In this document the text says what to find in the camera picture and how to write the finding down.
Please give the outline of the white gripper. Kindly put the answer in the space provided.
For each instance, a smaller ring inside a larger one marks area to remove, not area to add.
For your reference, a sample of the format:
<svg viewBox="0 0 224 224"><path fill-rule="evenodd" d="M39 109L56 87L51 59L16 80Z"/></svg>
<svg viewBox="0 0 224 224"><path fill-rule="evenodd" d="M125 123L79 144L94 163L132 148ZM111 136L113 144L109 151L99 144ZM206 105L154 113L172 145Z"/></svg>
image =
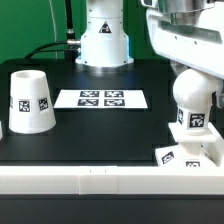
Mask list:
<svg viewBox="0 0 224 224"><path fill-rule="evenodd" d="M140 0L156 54L178 77L188 67L224 79L224 0Z"/></svg>

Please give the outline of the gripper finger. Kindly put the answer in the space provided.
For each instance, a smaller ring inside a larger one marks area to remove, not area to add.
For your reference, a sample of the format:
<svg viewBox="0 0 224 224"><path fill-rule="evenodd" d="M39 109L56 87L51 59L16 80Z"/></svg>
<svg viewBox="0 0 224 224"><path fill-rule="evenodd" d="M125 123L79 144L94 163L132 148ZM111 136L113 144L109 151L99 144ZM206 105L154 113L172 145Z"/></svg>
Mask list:
<svg viewBox="0 0 224 224"><path fill-rule="evenodd" d="M216 91L212 94L212 103L220 108L224 109L224 80L217 80Z"/></svg>

